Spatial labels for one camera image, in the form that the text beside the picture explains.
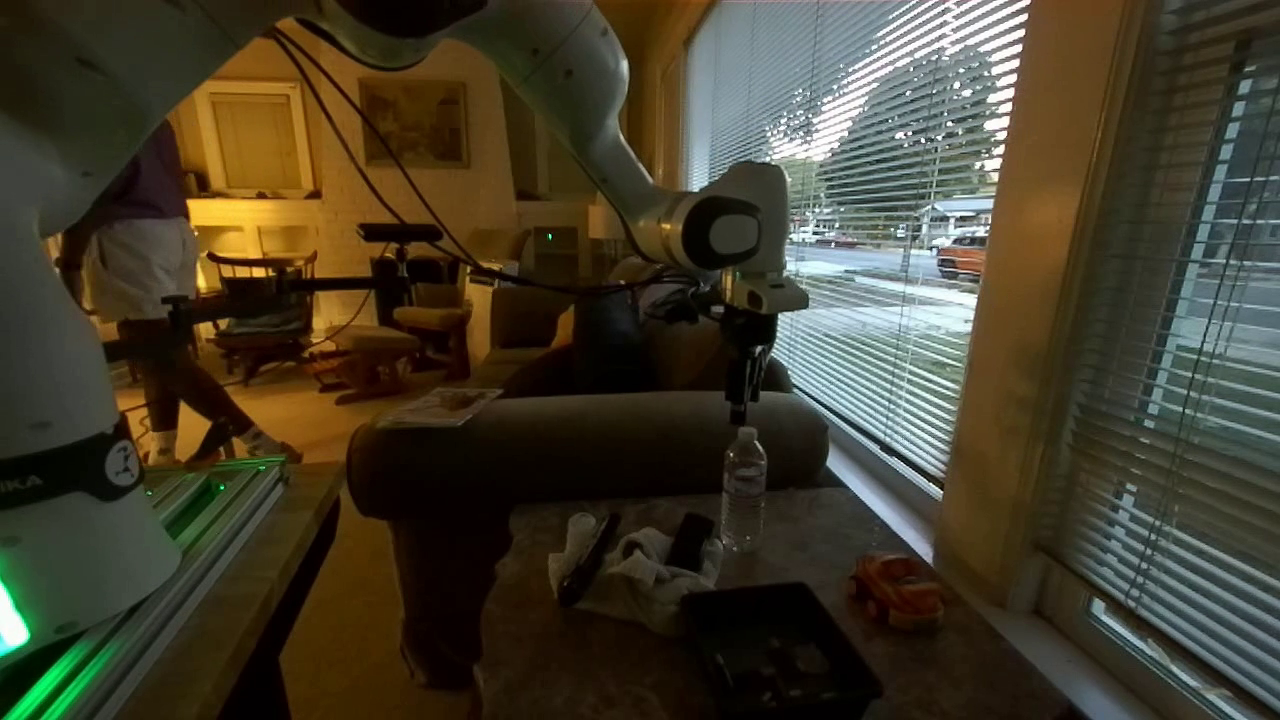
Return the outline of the magazine on sofa arm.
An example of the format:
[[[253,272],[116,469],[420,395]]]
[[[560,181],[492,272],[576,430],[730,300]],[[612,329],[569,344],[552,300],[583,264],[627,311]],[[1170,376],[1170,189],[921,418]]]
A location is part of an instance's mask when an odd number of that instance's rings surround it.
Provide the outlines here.
[[[496,388],[431,388],[383,410],[381,427],[464,427],[496,400],[499,400]]]

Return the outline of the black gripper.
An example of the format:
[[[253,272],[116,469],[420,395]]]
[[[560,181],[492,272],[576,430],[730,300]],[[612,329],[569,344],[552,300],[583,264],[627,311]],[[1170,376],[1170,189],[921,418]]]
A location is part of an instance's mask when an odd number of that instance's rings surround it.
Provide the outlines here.
[[[777,321],[743,308],[720,317],[730,340],[723,400],[748,407],[772,380]]]

